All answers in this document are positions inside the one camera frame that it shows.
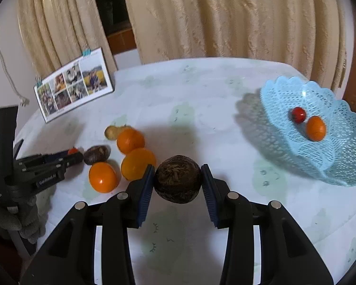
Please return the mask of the small red tomato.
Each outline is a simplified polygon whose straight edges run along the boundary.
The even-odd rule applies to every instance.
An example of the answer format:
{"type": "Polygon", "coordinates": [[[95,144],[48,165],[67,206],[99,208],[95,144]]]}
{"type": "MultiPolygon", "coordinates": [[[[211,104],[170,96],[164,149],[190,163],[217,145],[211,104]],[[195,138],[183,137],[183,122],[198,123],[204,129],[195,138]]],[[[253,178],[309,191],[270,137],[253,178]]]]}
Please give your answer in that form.
{"type": "Polygon", "coordinates": [[[68,150],[68,155],[71,155],[71,154],[74,154],[74,153],[77,153],[79,152],[79,150],[75,147],[71,148],[68,150]]]}

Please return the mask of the dark passion fruit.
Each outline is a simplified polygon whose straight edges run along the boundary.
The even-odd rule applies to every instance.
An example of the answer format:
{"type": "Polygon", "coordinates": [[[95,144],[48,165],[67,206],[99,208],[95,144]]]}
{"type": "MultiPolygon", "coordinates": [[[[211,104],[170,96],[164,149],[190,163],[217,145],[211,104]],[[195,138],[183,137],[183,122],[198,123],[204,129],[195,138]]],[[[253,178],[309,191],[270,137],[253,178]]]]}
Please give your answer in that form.
{"type": "Polygon", "coordinates": [[[191,202],[201,188],[200,167],[191,158],[183,155],[175,155],[162,162],[154,178],[155,191],[172,203],[191,202]]]}
{"type": "Polygon", "coordinates": [[[105,162],[109,159],[110,152],[108,145],[94,145],[83,153],[83,161],[86,165],[105,162]]]}

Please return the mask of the orange tangerine front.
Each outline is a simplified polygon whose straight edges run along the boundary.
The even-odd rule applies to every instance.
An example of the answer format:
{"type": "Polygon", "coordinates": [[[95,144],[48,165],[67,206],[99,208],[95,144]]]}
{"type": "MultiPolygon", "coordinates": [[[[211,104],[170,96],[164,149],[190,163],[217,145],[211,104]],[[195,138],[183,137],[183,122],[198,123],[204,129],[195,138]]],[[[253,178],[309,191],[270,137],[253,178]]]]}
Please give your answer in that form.
{"type": "Polygon", "coordinates": [[[89,182],[95,191],[104,194],[112,192],[119,185],[116,171],[107,162],[97,162],[91,165],[89,182]]]}

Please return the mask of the orange tangerine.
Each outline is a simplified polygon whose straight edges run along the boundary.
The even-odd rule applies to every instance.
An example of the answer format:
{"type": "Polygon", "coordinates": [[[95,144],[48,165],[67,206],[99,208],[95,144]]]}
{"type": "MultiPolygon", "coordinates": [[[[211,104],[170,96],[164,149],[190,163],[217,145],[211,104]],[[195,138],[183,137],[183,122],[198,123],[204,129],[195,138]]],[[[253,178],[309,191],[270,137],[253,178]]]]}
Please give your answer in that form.
{"type": "Polygon", "coordinates": [[[135,129],[126,129],[117,137],[117,147],[123,154],[145,146],[145,137],[135,129]]]}
{"type": "Polygon", "coordinates": [[[116,171],[107,162],[97,162],[91,165],[89,182],[95,191],[104,194],[112,192],[119,185],[116,171]]]}
{"type": "Polygon", "coordinates": [[[312,116],[307,121],[305,132],[310,140],[320,142],[325,138],[327,127],[319,116],[312,116]]]}

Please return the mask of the small yellow-green fruit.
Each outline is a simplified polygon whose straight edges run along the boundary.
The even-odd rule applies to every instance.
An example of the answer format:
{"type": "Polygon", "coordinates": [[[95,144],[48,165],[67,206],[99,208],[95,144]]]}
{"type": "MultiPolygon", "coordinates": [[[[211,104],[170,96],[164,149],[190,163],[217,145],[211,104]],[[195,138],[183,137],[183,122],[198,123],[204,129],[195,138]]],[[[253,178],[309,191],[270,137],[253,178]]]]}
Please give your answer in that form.
{"type": "Polygon", "coordinates": [[[108,140],[112,140],[115,141],[117,140],[118,137],[118,127],[116,127],[115,125],[110,125],[106,128],[105,130],[105,137],[108,140]]]}

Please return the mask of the orange tangerine back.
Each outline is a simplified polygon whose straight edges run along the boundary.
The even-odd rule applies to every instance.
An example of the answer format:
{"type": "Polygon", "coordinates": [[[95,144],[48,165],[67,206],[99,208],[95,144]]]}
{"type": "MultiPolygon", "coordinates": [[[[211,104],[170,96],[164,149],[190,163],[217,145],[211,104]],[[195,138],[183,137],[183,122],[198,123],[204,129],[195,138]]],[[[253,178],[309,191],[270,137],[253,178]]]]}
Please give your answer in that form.
{"type": "Polygon", "coordinates": [[[145,137],[135,129],[126,129],[117,137],[117,147],[123,154],[145,146],[145,137]]]}

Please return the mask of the yellow-orange tangerine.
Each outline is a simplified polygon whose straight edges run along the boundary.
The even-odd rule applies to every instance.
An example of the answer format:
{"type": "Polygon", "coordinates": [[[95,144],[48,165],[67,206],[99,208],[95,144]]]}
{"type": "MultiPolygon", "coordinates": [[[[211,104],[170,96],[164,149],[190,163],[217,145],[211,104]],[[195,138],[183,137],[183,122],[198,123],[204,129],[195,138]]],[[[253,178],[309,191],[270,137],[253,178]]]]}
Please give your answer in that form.
{"type": "Polygon", "coordinates": [[[138,148],[128,153],[121,163],[121,173],[127,181],[141,179],[148,165],[156,166],[154,153],[145,148],[138,148]]]}

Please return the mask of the teal binder clip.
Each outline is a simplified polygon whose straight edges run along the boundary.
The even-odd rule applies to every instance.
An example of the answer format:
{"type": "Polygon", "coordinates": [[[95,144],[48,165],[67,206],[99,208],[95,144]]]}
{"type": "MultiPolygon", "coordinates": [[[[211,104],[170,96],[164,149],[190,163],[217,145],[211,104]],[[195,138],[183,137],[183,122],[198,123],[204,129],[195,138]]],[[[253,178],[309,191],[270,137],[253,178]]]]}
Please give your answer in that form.
{"type": "Polygon", "coordinates": [[[36,81],[36,86],[37,87],[40,87],[42,85],[42,78],[41,77],[37,76],[35,78],[35,81],[36,81]]]}
{"type": "Polygon", "coordinates": [[[86,48],[83,50],[82,56],[83,57],[89,56],[91,54],[91,52],[92,52],[92,50],[90,48],[86,48]]]}

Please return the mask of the photo collage card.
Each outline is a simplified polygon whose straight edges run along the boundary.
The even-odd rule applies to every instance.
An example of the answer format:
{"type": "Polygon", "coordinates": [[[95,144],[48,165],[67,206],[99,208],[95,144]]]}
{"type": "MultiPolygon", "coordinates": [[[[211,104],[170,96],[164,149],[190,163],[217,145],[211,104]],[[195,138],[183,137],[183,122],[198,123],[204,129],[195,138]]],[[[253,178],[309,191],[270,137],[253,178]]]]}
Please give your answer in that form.
{"type": "Polygon", "coordinates": [[[34,87],[45,123],[113,91],[101,48],[62,66],[34,87]]]}

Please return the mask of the teal binder clip top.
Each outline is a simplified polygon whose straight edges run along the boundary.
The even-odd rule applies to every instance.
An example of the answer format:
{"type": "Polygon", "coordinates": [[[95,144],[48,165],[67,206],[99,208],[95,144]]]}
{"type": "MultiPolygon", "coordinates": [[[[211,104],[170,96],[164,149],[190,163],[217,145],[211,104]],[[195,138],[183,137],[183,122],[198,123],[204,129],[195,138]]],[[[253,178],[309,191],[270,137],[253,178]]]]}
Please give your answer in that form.
{"type": "Polygon", "coordinates": [[[91,52],[92,52],[92,50],[90,48],[86,48],[83,50],[82,56],[83,57],[89,56],[91,54],[91,52]]]}

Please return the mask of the light blue lattice basket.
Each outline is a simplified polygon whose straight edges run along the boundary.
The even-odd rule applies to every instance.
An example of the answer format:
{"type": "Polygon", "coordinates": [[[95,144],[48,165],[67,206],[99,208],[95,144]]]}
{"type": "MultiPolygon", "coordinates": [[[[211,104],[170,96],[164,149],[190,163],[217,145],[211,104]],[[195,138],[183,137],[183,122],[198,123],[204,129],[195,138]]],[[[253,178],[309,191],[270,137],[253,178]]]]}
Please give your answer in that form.
{"type": "Polygon", "coordinates": [[[295,167],[326,183],[356,185],[356,113],[346,101],[296,76],[267,81],[260,99],[295,167]]]}

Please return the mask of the orange tangerine in basket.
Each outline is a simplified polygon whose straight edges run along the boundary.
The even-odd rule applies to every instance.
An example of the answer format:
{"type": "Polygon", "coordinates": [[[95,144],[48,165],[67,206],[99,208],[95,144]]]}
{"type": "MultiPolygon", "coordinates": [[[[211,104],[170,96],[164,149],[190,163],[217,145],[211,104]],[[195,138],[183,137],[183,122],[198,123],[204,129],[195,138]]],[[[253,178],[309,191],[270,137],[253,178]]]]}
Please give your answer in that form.
{"type": "Polygon", "coordinates": [[[310,140],[320,142],[325,138],[327,127],[319,116],[312,116],[307,121],[305,132],[310,140]]]}

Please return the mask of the red cherry tomato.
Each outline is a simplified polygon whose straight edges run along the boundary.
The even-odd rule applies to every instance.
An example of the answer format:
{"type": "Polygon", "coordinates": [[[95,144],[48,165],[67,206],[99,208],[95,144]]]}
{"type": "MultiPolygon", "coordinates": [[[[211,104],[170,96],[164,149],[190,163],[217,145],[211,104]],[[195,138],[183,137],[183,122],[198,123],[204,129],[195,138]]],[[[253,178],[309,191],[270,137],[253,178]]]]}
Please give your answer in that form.
{"type": "Polygon", "coordinates": [[[291,111],[291,117],[294,123],[300,124],[307,118],[306,111],[301,107],[295,107],[291,111]]]}

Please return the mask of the beige curtain left panel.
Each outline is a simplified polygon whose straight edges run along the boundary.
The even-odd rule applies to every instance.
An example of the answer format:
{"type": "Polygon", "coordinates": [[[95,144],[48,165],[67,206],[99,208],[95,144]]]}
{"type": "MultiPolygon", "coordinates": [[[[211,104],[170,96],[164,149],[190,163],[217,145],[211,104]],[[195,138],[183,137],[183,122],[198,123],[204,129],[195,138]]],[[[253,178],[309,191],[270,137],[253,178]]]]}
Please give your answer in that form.
{"type": "Polygon", "coordinates": [[[41,78],[86,49],[101,48],[108,72],[117,70],[95,0],[18,0],[18,24],[41,78]]]}

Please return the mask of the beige curtain right panel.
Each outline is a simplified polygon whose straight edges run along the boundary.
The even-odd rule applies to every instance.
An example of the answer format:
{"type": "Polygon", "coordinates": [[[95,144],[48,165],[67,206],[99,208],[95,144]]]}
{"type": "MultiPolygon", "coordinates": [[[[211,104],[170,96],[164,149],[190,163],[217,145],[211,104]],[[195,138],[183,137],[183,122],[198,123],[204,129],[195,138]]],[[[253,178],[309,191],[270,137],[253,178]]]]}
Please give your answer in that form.
{"type": "Polygon", "coordinates": [[[143,63],[244,57],[286,63],[341,86],[345,15],[337,0],[125,0],[143,63]]]}

